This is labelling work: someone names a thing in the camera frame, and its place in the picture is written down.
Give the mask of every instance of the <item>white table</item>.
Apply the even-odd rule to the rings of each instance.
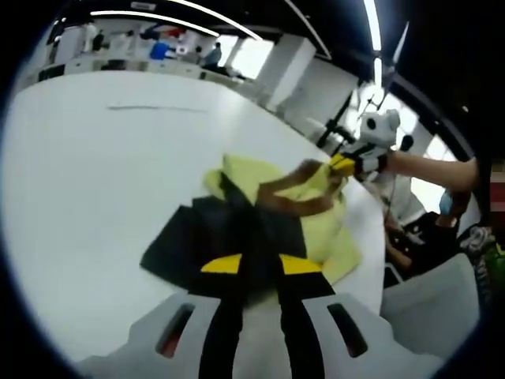
[[[27,88],[3,143],[12,270],[39,325],[72,360],[119,347],[135,320],[177,290],[140,258],[180,204],[205,195],[202,175],[224,152],[286,172],[328,159],[228,88],[155,73],[82,73]],[[379,313],[380,206],[354,180],[344,194],[363,261],[335,290]]]

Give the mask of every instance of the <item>column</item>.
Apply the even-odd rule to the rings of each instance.
[[[275,111],[293,93],[315,54],[316,48],[308,39],[282,36],[256,79],[264,94],[263,105],[269,111]]]
[[[237,39],[237,43],[235,44],[234,48],[231,49],[230,55],[228,55],[228,59],[225,62],[225,66],[231,67],[235,57],[237,56],[238,52],[240,49],[242,49],[242,45],[244,45],[245,39],[239,38]]]

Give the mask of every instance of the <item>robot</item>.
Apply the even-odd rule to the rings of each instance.
[[[330,165],[347,176],[381,172],[387,164],[387,152],[396,144],[399,126],[396,110],[363,114],[359,139],[333,156]]]
[[[360,140],[332,166],[348,175],[379,170],[398,125],[395,111],[366,114]],[[441,359],[396,343],[391,326],[350,295],[336,295],[319,265],[278,253],[261,258],[270,260],[275,276],[291,377],[414,379],[442,366]],[[207,263],[187,294],[170,296],[133,324],[124,346],[80,362],[78,370],[93,378],[232,378],[248,261],[237,254]]]

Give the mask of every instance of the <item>clothing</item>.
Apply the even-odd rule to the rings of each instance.
[[[93,51],[99,51],[102,48],[104,38],[105,38],[104,35],[100,33],[93,39],[92,43]]]
[[[451,195],[449,194],[449,191],[445,190],[439,202],[440,215],[449,216],[451,214],[451,206]]]
[[[156,42],[151,49],[151,53],[149,54],[150,59],[155,59],[157,61],[162,61],[166,58],[166,53],[170,47],[164,42]]]
[[[284,175],[269,163],[225,155],[223,166],[204,176],[212,196],[193,199],[191,208],[181,206],[140,265],[188,288],[202,265],[242,253],[249,282],[259,290],[272,280],[264,254],[286,252],[309,259],[333,284],[361,255],[342,225],[346,178],[332,179],[330,167],[313,160]]]
[[[320,164],[319,169],[305,183],[292,185],[287,189],[282,188],[276,194],[282,197],[284,202],[296,199],[296,202],[302,203],[308,199],[317,199],[325,194],[324,191],[329,186],[329,169],[329,166]],[[261,197],[262,187],[267,183],[278,181],[280,178],[292,178],[291,174],[285,177],[277,167],[269,163],[225,155],[223,169],[210,171],[204,179],[209,192],[220,199],[224,198],[223,190],[219,187],[222,173],[239,187],[252,204],[264,200]],[[361,261],[361,255],[350,232],[342,225],[346,209],[341,190],[345,182],[342,181],[335,189],[331,208],[300,218],[306,257],[322,265],[323,275],[331,284],[343,278]]]
[[[205,66],[217,66],[219,61],[221,60],[221,57],[223,56],[223,53],[221,52],[221,49],[219,47],[216,47],[213,51],[207,54],[207,56],[204,58],[204,65]]]

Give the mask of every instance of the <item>black ceiling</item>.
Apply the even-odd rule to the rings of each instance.
[[[157,14],[207,28],[224,24],[206,13],[174,2],[143,1],[156,3]],[[251,25],[253,30],[255,25],[259,25],[307,36],[319,47],[284,0],[193,1],[239,24]],[[293,0],[293,3],[308,16],[309,22],[332,53],[334,64],[364,79],[372,77],[374,54],[363,0]],[[480,80],[479,70],[471,66],[475,62],[472,57],[476,54],[476,28],[481,28],[480,24],[476,24],[476,10],[462,6],[457,0],[375,0],[375,3],[383,60],[391,60],[409,21],[409,33],[398,63],[399,74],[465,129],[467,113],[462,107],[470,108],[469,94],[475,89],[472,83]],[[74,0],[72,4],[72,11],[68,13],[70,19],[85,17],[91,10],[131,10],[130,1],[126,0]],[[276,37],[271,33],[255,32],[265,38]]]

